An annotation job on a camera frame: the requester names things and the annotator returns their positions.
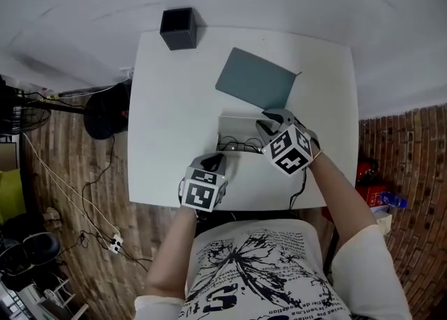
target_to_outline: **brick wall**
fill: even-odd
[[[447,289],[447,104],[360,121],[360,151],[408,200],[393,210],[386,240],[414,319],[426,319]]]

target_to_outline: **person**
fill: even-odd
[[[320,152],[314,143],[312,149]],[[324,153],[309,169],[342,242],[332,286],[310,224],[235,221],[194,239],[196,213],[182,206],[149,269],[145,295],[135,300],[135,319],[410,319],[366,202]]]

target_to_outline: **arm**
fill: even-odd
[[[184,299],[196,224],[195,211],[181,206],[149,269],[146,295]]]
[[[314,155],[319,152],[313,142],[312,152]],[[309,168],[329,208],[342,244],[362,229],[377,224],[366,202],[329,157],[322,153]]]

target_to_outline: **white t-shirt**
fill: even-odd
[[[411,319],[378,226],[363,229],[323,274],[315,228],[296,219],[239,221],[199,235],[186,300],[140,296],[136,320]]]

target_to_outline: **black and white cube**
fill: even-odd
[[[188,167],[182,192],[182,205],[211,212],[224,197],[225,176]]]
[[[283,133],[263,148],[269,162],[291,177],[312,162],[310,136],[290,125]]]

